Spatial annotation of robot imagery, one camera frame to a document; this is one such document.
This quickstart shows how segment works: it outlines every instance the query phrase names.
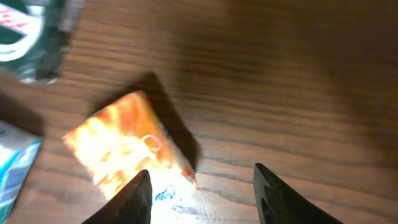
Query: green and white wrapper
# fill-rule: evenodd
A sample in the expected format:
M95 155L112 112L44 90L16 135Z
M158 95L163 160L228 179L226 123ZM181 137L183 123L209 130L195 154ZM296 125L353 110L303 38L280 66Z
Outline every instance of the green and white wrapper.
M0 0L0 72L52 83L84 0Z

